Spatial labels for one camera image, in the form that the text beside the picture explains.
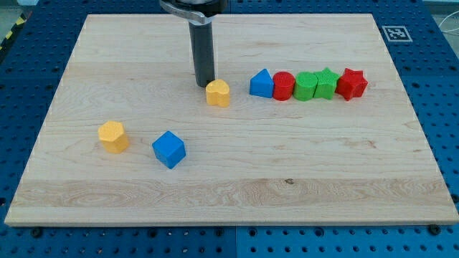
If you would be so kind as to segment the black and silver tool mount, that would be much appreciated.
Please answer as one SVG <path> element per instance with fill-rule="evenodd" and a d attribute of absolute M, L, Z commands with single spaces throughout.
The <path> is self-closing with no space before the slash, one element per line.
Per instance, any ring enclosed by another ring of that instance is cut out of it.
<path fill-rule="evenodd" d="M 206 25 L 221 14 L 228 0 L 159 0 L 161 8 L 193 25 Z"/>

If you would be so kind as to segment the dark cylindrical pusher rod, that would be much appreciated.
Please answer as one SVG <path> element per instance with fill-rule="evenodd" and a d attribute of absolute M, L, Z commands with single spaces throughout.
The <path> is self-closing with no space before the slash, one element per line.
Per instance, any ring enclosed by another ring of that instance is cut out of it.
<path fill-rule="evenodd" d="M 191 50 L 197 85 L 206 87 L 215 80 L 212 24 L 189 23 Z"/>

